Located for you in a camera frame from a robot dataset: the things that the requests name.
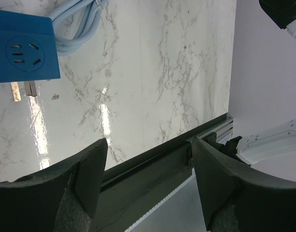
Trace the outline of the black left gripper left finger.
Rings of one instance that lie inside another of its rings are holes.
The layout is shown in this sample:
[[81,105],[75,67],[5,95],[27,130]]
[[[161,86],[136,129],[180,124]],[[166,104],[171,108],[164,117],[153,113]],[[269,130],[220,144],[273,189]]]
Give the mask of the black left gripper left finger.
[[87,232],[107,158],[100,139],[14,182],[0,182],[0,232]]

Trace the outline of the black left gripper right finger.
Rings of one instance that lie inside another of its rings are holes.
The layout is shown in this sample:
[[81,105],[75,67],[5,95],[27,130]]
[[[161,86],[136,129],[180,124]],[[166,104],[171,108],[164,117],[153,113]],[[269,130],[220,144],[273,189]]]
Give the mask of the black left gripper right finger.
[[260,172],[202,139],[192,141],[209,232],[296,232],[296,182]]

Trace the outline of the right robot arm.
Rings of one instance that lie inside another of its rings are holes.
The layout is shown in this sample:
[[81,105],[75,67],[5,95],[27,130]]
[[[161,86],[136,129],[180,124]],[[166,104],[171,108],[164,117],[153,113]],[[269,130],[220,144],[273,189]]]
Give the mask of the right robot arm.
[[262,10],[296,39],[296,0],[259,0]]

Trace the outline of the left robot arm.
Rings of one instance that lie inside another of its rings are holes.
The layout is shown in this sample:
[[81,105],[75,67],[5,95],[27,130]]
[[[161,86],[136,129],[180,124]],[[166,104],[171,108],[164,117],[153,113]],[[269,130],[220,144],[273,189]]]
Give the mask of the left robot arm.
[[232,138],[221,116],[111,169],[109,143],[0,182],[0,232],[296,232],[296,182],[254,169],[296,152],[296,119]]

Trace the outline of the blue cube socket adapter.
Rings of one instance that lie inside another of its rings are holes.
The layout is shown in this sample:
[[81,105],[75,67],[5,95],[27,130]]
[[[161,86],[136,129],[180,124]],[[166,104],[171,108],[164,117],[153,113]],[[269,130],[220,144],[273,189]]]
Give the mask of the blue cube socket adapter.
[[10,83],[14,101],[21,100],[20,82],[36,97],[35,81],[59,78],[52,20],[0,10],[0,83]]

